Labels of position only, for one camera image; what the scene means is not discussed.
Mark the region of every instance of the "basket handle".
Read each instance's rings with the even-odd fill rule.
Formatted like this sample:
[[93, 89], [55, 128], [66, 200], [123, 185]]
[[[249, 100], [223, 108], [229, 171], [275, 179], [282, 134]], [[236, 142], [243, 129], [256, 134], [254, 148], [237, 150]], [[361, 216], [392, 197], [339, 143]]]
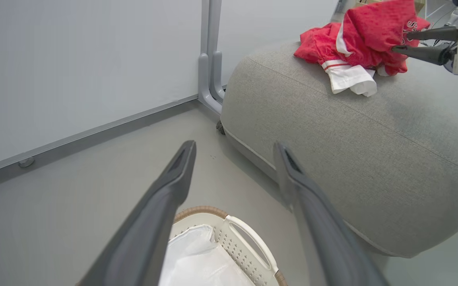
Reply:
[[[247, 235], [254, 241], [254, 243], [256, 243], [256, 245], [259, 247], [260, 251], [262, 252], [262, 254], [264, 254], [264, 259], [263, 257], [260, 257], [260, 255], [252, 248], [252, 246], [250, 246], [248, 243], [247, 243], [247, 247], [252, 250], [254, 252], [254, 254], [257, 256], [257, 257], [260, 257], [261, 259], [261, 264], [262, 266], [264, 266], [265, 268], [271, 268], [273, 270], [273, 272], [277, 272], [278, 271], [278, 267], [277, 267], [277, 262], [275, 261], [275, 258], [273, 257], [273, 255], [271, 254], [271, 251], [270, 249], [266, 246], [266, 243], [264, 243], [264, 241], [262, 240], [262, 238], [257, 234], [257, 232], [255, 230], [253, 230], [248, 224], [246, 224], [245, 222], [243, 222], [241, 219], [239, 218], [236, 218], [234, 216], [230, 216], [230, 215], [227, 215], [227, 217], [225, 217], [225, 219], [232, 223], [232, 224], [235, 224], [236, 226], [238, 226], [241, 230], [243, 230], [244, 232], [247, 233]], [[231, 230], [233, 232], [235, 232], [237, 235], [238, 235], [238, 231], [234, 229], [234, 227], [231, 226], [231, 224], [229, 224], [229, 228], [231, 228]]]

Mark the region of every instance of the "cardboard box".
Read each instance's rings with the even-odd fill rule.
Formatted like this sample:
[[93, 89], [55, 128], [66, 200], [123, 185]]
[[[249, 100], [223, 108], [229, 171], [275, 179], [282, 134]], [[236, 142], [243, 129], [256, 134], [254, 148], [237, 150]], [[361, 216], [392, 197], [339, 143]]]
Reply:
[[[356, 0], [356, 5], [354, 7], [361, 7], [363, 5], [372, 4], [375, 2], [381, 2], [381, 0]], [[425, 0], [415, 0], [415, 10], [416, 14], [420, 13], [420, 11], [425, 6]]]

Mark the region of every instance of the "red stripe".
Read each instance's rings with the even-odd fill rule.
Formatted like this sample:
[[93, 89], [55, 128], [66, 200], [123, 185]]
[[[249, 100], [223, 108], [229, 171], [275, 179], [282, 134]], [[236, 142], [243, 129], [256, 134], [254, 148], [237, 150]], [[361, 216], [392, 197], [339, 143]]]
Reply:
[[325, 67], [325, 70], [330, 68], [330, 67], [337, 67], [337, 66], [350, 66], [350, 64], [336, 64], [336, 65], [329, 65], [327, 67]]

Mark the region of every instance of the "black caster wheel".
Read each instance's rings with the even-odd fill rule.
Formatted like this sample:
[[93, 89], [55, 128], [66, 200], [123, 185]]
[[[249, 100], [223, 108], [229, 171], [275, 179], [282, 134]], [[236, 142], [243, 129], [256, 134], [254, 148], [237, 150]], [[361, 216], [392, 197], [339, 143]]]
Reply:
[[225, 135], [224, 127], [222, 126], [222, 121], [217, 122], [217, 130], [220, 134]]

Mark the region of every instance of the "floor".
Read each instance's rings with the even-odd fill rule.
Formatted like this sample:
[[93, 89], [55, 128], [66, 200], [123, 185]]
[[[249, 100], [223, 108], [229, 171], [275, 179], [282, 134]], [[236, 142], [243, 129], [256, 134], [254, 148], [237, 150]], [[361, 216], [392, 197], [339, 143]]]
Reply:
[[[293, 215], [278, 186], [192, 101], [0, 170], [0, 285], [74, 285], [183, 141], [198, 153], [182, 209], [210, 205], [247, 222], [291, 286], [309, 284]], [[458, 285], [458, 233], [412, 259], [374, 255], [391, 285]], [[314, 285], [324, 285], [319, 269]]]

